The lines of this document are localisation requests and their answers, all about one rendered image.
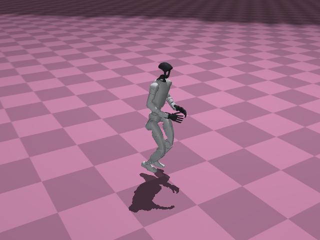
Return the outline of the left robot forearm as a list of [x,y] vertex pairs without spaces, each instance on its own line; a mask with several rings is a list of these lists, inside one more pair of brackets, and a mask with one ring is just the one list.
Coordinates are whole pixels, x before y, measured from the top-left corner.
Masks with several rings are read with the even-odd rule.
[[[169,94],[170,95],[170,94]],[[174,107],[175,102],[172,100],[171,95],[166,99],[166,101],[169,103],[169,105],[173,108],[174,111],[176,111],[176,108]],[[176,104],[177,105],[177,104]]]

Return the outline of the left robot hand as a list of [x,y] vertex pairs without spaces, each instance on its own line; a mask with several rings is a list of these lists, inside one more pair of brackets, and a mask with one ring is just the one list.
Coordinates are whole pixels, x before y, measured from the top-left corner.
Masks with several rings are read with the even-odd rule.
[[[180,106],[178,106],[178,105],[173,105],[173,107],[175,107],[176,108],[176,111],[180,111],[182,114],[184,114],[185,115],[185,117],[187,116],[187,112],[186,112],[186,110],[183,108],[183,107],[180,107]],[[184,118],[185,118],[184,117]]]

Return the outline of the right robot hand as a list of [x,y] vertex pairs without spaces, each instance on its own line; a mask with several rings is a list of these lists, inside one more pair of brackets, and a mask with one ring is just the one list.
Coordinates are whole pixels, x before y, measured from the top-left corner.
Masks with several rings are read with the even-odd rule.
[[183,115],[177,115],[177,114],[180,114],[181,112],[176,112],[176,113],[172,113],[172,114],[168,113],[168,112],[165,112],[165,113],[168,114],[168,118],[165,117],[166,119],[170,118],[172,121],[175,121],[175,122],[178,122],[178,123],[181,123],[179,121],[183,121],[183,120],[180,120],[180,119],[184,119],[184,118],[181,118],[181,117],[183,117]]

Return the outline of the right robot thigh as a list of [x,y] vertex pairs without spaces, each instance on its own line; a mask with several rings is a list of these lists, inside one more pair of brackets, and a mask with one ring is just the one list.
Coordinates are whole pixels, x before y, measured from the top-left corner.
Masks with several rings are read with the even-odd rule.
[[166,143],[165,143],[164,135],[163,135],[159,125],[157,124],[157,122],[155,120],[153,120],[153,118],[150,118],[147,121],[147,123],[145,124],[145,128],[148,131],[152,130],[152,137],[155,140],[156,144],[158,145],[157,149],[160,149],[164,155],[166,153]]

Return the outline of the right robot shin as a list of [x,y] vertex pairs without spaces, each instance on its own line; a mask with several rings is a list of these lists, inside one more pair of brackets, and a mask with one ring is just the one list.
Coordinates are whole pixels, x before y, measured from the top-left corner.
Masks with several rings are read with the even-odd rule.
[[156,161],[158,161],[159,159],[161,159],[162,157],[164,157],[165,155],[163,155],[163,152],[160,149],[157,149],[151,156],[150,159],[145,163],[146,166],[148,166],[149,164],[152,164]]

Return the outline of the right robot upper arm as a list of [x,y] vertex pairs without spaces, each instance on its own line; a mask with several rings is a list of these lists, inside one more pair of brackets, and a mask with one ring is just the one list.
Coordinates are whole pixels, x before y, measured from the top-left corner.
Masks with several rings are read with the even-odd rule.
[[154,100],[155,96],[156,96],[156,92],[159,90],[159,83],[154,82],[150,85],[149,87],[149,95],[148,95],[148,99],[147,99],[147,103],[146,106],[148,107],[149,103],[152,103],[152,101]]

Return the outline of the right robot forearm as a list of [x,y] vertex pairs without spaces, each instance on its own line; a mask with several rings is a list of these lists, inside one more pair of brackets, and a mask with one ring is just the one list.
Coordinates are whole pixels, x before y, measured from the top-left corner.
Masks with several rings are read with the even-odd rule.
[[148,108],[155,114],[159,115],[160,117],[168,118],[168,113],[161,111],[157,106],[153,103],[148,104]]

